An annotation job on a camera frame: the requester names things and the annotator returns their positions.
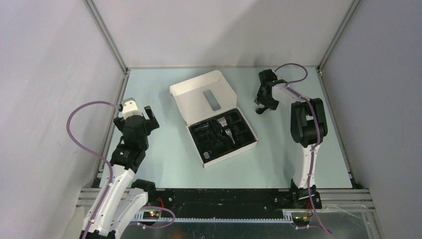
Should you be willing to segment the white cardboard kit box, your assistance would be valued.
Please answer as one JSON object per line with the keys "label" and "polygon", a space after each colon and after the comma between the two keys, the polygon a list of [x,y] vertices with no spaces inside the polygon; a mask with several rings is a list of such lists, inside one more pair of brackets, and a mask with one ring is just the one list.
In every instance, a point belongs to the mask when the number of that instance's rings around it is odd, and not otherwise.
{"label": "white cardboard kit box", "polygon": [[193,124],[239,109],[237,94],[219,70],[171,85],[169,90],[187,124],[187,130]]}

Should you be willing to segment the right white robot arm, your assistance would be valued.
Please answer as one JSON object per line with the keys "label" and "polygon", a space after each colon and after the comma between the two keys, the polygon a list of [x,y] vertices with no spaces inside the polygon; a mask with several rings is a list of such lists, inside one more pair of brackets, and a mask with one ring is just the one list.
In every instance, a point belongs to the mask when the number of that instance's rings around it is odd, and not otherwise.
{"label": "right white robot arm", "polygon": [[323,101],[294,90],[271,69],[259,72],[258,77],[260,87],[254,102],[259,107],[255,112],[261,115],[266,110],[274,111],[279,104],[290,109],[290,133],[293,141],[302,147],[303,155],[291,180],[289,200],[295,208],[302,208],[316,194],[316,157],[328,133]]}

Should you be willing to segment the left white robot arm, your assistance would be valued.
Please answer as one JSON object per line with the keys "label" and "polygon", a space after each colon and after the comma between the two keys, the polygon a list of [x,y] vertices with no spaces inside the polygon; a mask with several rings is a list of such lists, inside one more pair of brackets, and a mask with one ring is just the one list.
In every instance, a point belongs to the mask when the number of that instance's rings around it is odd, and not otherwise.
{"label": "left white robot arm", "polygon": [[142,207],[157,202],[155,183],[133,180],[149,148],[148,137],[159,128],[150,106],[142,113],[135,101],[114,105],[121,113],[113,123],[122,136],[111,160],[109,176],[82,224],[82,239],[118,239]]}

